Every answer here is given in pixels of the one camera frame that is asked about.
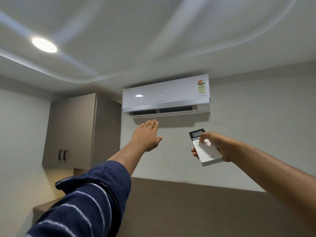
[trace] wall cabinet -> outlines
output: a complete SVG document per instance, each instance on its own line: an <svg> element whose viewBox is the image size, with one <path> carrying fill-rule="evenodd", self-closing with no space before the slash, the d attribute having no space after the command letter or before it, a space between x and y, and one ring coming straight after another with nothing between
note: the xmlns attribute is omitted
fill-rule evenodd
<svg viewBox="0 0 316 237"><path fill-rule="evenodd" d="M120 149L121 104L101 94L51 103L44 167L89 169Z"/></svg>

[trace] false ceiling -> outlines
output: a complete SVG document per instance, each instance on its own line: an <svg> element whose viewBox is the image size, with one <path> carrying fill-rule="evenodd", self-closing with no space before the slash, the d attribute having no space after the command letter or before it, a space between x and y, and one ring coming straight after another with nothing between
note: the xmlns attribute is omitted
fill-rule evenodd
<svg viewBox="0 0 316 237"><path fill-rule="evenodd" d="M316 59L315 20L316 0L0 0L0 75L116 94L165 77L233 75Z"/></svg>

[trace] recessed ceiling light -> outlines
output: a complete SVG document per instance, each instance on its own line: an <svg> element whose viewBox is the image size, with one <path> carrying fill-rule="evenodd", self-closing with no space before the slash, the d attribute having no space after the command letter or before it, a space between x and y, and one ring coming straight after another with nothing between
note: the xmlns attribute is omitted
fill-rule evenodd
<svg viewBox="0 0 316 237"><path fill-rule="evenodd" d="M32 39L32 42L34 46L36 46L38 49L41 49L42 51L46 51L49 53L55 53L57 51L57 47L55 47L53 43L43 38L35 37Z"/></svg>

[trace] remote control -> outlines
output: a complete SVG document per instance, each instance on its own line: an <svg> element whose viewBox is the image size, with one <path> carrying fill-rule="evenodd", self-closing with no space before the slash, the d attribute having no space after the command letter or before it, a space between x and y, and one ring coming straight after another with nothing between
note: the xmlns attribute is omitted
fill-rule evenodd
<svg viewBox="0 0 316 237"><path fill-rule="evenodd" d="M199 142L200 135L203 132L205 132L204 129L199 129L189 133L202 166L209 166L222 162L223 157L221 153L208 139Z"/></svg>

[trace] shirt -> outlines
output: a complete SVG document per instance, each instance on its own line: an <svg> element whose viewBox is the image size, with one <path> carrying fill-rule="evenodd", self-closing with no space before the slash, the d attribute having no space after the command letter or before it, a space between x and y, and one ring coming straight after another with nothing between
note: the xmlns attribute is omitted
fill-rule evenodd
<svg viewBox="0 0 316 237"><path fill-rule="evenodd" d="M108 160L55 186L66 196L46 211L25 237L117 234L131 189L130 175L121 163Z"/></svg>

